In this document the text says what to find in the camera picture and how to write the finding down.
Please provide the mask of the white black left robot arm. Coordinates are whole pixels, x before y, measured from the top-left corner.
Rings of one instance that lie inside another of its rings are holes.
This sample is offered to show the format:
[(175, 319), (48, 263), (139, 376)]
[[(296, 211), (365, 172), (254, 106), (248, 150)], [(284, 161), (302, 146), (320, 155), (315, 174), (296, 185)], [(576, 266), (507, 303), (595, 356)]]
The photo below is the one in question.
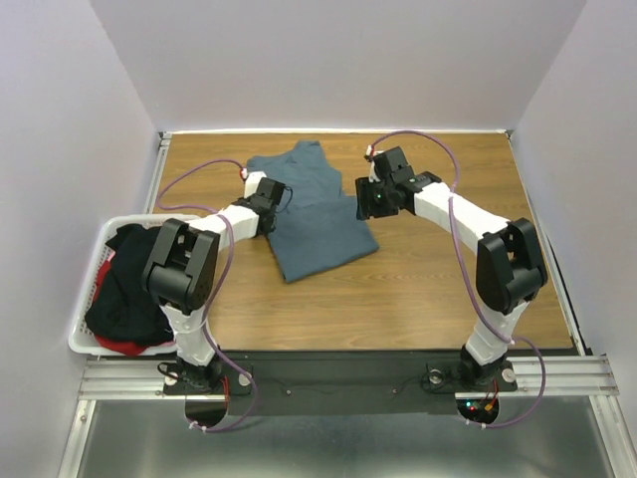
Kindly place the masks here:
[(241, 198), (216, 214), (184, 222), (170, 218), (159, 228), (141, 275), (142, 289), (166, 317), (176, 344), (176, 365), (166, 377), (201, 392), (214, 390), (223, 373), (207, 313), (220, 290), (218, 254), (234, 253), (238, 241), (275, 228), (277, 199)]

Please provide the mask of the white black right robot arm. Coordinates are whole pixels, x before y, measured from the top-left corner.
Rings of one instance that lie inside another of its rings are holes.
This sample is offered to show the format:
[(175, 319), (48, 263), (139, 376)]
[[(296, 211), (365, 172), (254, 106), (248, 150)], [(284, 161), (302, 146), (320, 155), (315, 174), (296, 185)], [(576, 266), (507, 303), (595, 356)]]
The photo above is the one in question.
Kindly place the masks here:
[(494, 215), (458, 195), (437, 176), (399, 183), (355, 180), (359, 220), (405, 210), (448, 231), (470, 302), (478, 316), (461, 348), (458, 377), (469, 388), (491, 381), (502, 367), (522, 313), (547, 282), (532, 222)]

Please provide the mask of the blue-grey t-shirt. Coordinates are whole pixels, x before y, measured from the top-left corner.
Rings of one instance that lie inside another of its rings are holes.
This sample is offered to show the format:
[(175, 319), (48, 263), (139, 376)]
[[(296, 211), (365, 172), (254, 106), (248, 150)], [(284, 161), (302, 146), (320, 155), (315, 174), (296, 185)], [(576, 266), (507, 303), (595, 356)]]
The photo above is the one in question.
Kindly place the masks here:
[(319, 142), (299, 141), (284, 153), (254, 156), (247, 167), (290, 188), (268, 235), (286, 283), (378, 251), (369, 227), (356, 218), (356, 198), (343, 191), (341, 173), (328, 163)]

